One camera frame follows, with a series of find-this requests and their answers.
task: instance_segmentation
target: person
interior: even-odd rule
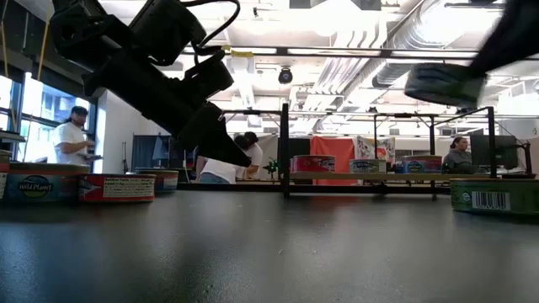
[[[254,179],[259,177],[260,167],[262,166],[262,158],[264,152],[259,146],[259,138],[252,131],[248,131],[243,135],[248,141],[248,149],[245,152],[247,157],[251,159],[251,165],[247,169],[241,169],[238,171],[238,178]]]
[[[53,130],[54,152],[48,163],[88,165],[91,161],[99,159],[97,156],[88,155],[88,147],[93,146],[94,143],[86,140],[83,133],[87,117],[87,109],[75,106],[69,118]]]
[[[234,142],[246,152],[248,141],[244,136],[237,136]],[[235,184],[237,172],[243,167],[230,163],[198,156],[196,160],[196,180],[199,183]]]
[[[455,138],[451,143],[449,153],[444,157],[443,168],[449,170],[449,173],[475,173],[472,155],[467,149],[468,140],[466,138]]]

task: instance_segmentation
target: tuna can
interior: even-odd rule
[[[440,156],[403,157],[404,173],[441,173]]]
[[[8,180],[10,157],[11,157],[10,151],[0,150],[0,201],[3,199],[3,192],[4,192],[4,189],[6,188],[6,181]]]
[[[355,159],[350,160],[351,173],[386,173],[386,160],[381,159]]]
[[[89,166],[12,162],[6,201],[23,203],[66,202],[77,199],[78,176]]]
[[[166,170],[159,168],[137,168],[138,174],[151,174],[156,175],[155,178],[155,192],[157,193],[171,193],[176,191],[178,187],[178,171]]]
[[[85,174],[78,184],[78,199],[91,203],[137,203],[155,199],[155,175]]]
[[[539,215],[539,180],[452,179],[453,210]]]
[[[295,156],[296,173],[326,173],[335,171],[334,156]]]

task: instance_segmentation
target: computer monitor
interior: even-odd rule
[[[472,164],[478,166],[490,165],[490,149],[488,136],[470,136],[472,147]],[[517,140],[514,136],[496,136],[496,165],[512,169],[519,166]]]

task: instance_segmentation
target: shelf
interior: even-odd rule
[[[290,179],[449,181],[454,178],[489,178],[487,174],[437,173],[291,173]]]

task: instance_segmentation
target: green can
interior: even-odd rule
[[[539,215],[539,180],[453,179],[453,210]]]

